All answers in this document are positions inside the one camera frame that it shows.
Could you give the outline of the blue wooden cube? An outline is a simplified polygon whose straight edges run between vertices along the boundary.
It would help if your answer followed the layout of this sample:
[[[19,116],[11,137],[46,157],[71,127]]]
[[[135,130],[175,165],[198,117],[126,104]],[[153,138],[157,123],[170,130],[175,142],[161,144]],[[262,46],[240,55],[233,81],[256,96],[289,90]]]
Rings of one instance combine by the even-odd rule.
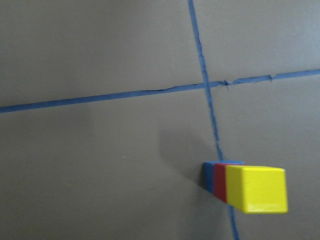
[[[234,161],[234,160],[227,160],[227,161],[205,161],[203,163],[203,170],[204,170],[204,180],[205,180],[205,189],[213,194],[213,169],[216,163],[234,163],[232,165],[243,165],[242,161]]]

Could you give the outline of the red wooden cube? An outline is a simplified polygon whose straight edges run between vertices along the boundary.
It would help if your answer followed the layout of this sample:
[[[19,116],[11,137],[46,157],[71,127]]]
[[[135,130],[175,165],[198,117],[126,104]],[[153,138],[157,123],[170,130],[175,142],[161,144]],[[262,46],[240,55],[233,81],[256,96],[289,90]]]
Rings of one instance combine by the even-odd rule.
[[[222,202],[227,202],[226,166],[234,165],[231,162],[218,162],[213,166],[213,195]]]

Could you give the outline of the yellow wooden cube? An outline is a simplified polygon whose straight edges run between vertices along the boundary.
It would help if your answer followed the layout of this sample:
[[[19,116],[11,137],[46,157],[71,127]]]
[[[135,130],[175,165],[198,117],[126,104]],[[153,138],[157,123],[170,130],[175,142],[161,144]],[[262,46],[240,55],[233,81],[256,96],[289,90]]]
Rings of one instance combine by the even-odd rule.
[[[226,201],[245,214],[288,212],[286,171],[251,165],[225,167]]]

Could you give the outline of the blue tape line lengthwise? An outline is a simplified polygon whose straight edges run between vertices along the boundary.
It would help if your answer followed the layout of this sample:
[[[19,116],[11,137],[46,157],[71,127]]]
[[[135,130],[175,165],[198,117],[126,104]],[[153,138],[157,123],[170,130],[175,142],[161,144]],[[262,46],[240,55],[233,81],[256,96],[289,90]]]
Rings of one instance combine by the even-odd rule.
[[[227,163],[227,160],[224,159],[223,150],[220,144],[220,135],[219,135],[218,124],[215,116],[213,97],[211,94],[210,81],[209,81],[209,76],[208,76],[207,67],[206,67],[206,60],[203,54],[203,47],[200,39],[200,31],[199,31],[198,22],[197,22],[194,1],[188,0],[187,4],[188,4],[190,21],[191,21],[192,30],[193,30],[193,36],[194,36],[195,45],[196,45],[197,54],[198,54],[198,61],[201,69],[202,80],[204,84],[204,90],[206,94],[207,105],[209,109],[209,116],[210,116],[210,121],[212,126],[213,137],[215,141],[215,148],[218,155],[218,161],[220,163]]]

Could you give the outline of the blue tape line crosswise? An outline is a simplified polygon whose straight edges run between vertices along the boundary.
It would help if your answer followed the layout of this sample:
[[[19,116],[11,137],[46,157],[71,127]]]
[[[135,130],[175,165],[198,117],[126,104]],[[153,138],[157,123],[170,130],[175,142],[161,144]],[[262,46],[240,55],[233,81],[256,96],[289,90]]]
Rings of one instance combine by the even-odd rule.
[[[219,86],[231,86],[231,85],[238,85],[238,84],[258,83],[258,82],[264,82],[264,81],[275,81],[280,79],[315,76],[319,74],[320,74],[319,69],[312,69],[312,70],[304,70],[304,71],[296,71],[296,72],[278,73],[275,75],[262,75],[262,76],[255,76],[255,77],[238,78],[231,82],[226,80],[210,81],[208,83],[208,86],[210,88],[215,88]],[[185,92],[185,91],[203,89],[204,87],[205,87],[204,83],[196,83],[196,84],[173,86],[167,89],[126,91],[126,92],[109,93],[109,94],[103,94],[103,95],[75,97],[75,98],[68,98],[68,99],[9,105],[9,106],[2,106],[0,108],[0,112],[4,114],[4,113],[11,113],[11,112],[19,112],[19,111],[27,111],[27,110],[51,108],[51,107],[59,107],[59,106],[67,106],[67,105],[75,105],[75,104],[84,104],[84,103],[92,103],[92,102],[99,102],[99,101],[142,97],[142,96],[167,94],[167,93],[174,93],[174,92]]]

